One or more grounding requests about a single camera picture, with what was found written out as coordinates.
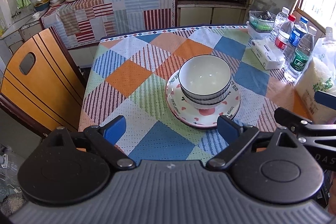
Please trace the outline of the white tissue pack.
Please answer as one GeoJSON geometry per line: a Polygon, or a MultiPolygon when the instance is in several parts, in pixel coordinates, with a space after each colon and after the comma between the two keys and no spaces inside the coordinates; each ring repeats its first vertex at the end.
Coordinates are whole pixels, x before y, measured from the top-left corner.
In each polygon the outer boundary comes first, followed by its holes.
{"type": "Polygon", "coordinates": [[[269,39],[252,40],[251,50],[266,71],[281,69],[285,56],[269,39]]]}

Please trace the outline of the clear water bottle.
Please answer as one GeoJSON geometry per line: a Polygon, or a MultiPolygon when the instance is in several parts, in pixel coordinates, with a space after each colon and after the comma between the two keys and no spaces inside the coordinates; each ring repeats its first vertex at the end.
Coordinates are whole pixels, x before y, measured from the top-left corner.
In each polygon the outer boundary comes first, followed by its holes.
{"type": "Polygon", "coordinates": [[[283,7],[282,10],[276,15],[275,20],[274,20],[273,29],[269,36],[269,40],[271,43],[275,42],[281,25],[285,23],[288,19],[289,12],[290,10],[287,7],[283,7]]]}

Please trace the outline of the bag of rice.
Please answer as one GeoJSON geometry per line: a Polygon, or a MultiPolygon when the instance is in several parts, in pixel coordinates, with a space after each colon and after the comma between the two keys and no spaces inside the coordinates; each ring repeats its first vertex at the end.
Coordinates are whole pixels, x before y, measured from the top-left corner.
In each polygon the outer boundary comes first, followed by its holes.
{"type": "Polygon", "coordinates": [[[318,91],[335,95],[335,38],[331,27],[326,28],[324,38],[317,40],[308,65],[295,84],[295,90],[314,123],[335,122],[335,110],[314,99],[318,91]]]}

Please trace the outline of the blue label water bottle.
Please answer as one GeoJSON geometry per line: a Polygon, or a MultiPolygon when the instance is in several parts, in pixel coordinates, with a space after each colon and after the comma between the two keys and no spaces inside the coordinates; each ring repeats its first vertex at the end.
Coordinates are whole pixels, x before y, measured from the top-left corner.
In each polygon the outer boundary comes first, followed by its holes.
{"type": "Polygon", "coordinates": [[[288,39],[287,46],[283,51],[286,63],[291,60],[291,57],[293,56],[300,39],[307,33],[307,23],[308,20],[302,16],[299,22],[294,24],[288,39]]]}

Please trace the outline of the striped patchwork counter cloth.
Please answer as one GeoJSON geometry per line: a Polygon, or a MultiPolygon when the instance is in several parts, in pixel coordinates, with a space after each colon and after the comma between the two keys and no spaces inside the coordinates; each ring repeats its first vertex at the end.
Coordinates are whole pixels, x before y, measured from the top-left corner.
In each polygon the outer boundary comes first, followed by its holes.
{"type": "Polygon", "coordinates": [[[176,25],[177,0],[78,0],[51,7],[42,16],[67,49],[94,44],[101,38],[176,25]]]}

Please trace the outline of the red label water bottle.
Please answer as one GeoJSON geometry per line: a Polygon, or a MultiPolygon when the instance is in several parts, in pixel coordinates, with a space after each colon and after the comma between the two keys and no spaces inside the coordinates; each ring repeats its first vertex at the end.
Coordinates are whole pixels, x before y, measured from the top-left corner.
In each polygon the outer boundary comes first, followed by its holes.
{"type": "Polygon", "coordinates": [[[288,44],[288,40],[295,23],[295,16],[293,14],[288,15],[288,19],[281,25],[274,44],[280,50],[284,50],[288,44]]]}

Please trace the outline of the white plastic basket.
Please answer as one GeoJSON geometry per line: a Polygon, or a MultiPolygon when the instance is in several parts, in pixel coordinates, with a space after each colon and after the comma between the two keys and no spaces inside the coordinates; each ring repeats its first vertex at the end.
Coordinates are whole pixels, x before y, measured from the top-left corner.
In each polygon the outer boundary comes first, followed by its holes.
{"type": "Polygon", "coordinates": [[[274,20],[275,15],[269,11],[249,11],[248,34],[256,40],[267,38],[273,30],[274,20]]]}

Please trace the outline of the wooden chair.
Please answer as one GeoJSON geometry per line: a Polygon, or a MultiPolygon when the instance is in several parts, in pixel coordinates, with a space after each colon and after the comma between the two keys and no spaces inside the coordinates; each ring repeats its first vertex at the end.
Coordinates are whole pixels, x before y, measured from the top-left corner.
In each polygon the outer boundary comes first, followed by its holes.
{"type": "Polygon", "coordinates": [[[86,81],[54,27],[28,39],[1,82],[1,109],[41,138],[79,127],[86,81]]]}

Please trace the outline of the green label water bottle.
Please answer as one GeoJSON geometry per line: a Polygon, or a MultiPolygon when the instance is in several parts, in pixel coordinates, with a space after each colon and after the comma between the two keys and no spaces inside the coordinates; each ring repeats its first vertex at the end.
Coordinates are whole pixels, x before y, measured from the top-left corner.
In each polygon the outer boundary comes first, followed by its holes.
{"type": "Polygon", "coordinates": [[[296,47],[284,73],[288,82],[295,82],[305,69],[314,49],[316,33],[317,30],[313,26],[308,26],[307,33],[304,34],[298,42],[298,46],[296,47]]]}

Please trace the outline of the white ribbed bowl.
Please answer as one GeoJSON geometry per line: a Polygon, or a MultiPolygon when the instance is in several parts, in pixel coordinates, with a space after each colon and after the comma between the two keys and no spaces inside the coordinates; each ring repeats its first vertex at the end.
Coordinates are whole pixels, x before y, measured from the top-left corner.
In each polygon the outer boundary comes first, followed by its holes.
{"type": "Polygon", "coordinates": [[[231,88],[228,88],[223,94],[211,98],[211,99],[197,99],[189,96],[187,94],[187,91],[183,87],[181,87],[181,91],[183,94],[183,100],[189,103],[191,106],[193,106],[196,109],[211,109],[219,106],[221,103],[224,102],[224,100],[228,97],[228,95],[231,92],[231,88]]]}
{"type": "Polygon", "coordinates": [[[187,60],[179,70],[179,83],[187,94],[197,99],[211,99],[223,94],[232,80],[230,65],[214,55],[198,55],[187,60]]]}

